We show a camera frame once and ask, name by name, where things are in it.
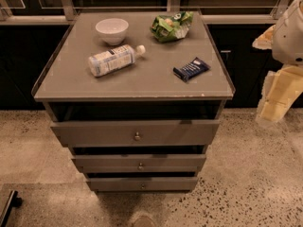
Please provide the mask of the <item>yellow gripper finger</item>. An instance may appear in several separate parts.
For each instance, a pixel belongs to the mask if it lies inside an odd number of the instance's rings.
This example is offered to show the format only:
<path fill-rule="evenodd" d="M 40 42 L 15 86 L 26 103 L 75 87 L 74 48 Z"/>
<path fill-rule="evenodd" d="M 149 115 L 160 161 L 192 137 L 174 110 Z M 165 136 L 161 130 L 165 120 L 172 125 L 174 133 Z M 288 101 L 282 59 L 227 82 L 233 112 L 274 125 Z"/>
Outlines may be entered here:
<path fill-rule="evenodd" d="M 259 124 L 279 122 L 302 93 L 302 65 L 284 64 L 277 72 L 269 71 L 263 82 L 256 121 Z"/>
<path fill-rule="evenodd" d="M 252 43 L 252 46 L 256 49 L 266 50 L 272 48 L 272 38 L 274 32 L 274 26 L 267 28 L 261 35 L 259 35 Z"/>

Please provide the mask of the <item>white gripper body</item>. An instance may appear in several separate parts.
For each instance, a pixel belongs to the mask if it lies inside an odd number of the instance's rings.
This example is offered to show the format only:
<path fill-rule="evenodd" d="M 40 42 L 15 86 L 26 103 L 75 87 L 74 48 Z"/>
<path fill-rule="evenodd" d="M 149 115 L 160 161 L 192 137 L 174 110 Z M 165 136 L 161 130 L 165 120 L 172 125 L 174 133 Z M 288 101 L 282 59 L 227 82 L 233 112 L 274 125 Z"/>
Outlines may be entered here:
<path fill-rule="evenodd" d="M 276 22 L 272 55 L 284 64 L 303 64 L 303 0 L 294 0 Z"/>

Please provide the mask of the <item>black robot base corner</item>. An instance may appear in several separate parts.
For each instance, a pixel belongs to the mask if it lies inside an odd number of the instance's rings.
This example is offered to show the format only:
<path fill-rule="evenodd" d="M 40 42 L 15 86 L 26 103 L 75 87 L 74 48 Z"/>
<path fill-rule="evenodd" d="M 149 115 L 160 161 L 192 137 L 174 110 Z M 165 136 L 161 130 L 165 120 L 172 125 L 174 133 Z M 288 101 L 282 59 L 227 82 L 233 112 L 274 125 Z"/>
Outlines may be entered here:
<path fill-rule="evenodd" d="M 0 227 L 6 227 L 12 208 L 18 208 L 22 205 L 22 203 L 23 200 L 18 196 L 18 192 L 16 190 L 11 190 L 0 216 Z"/>

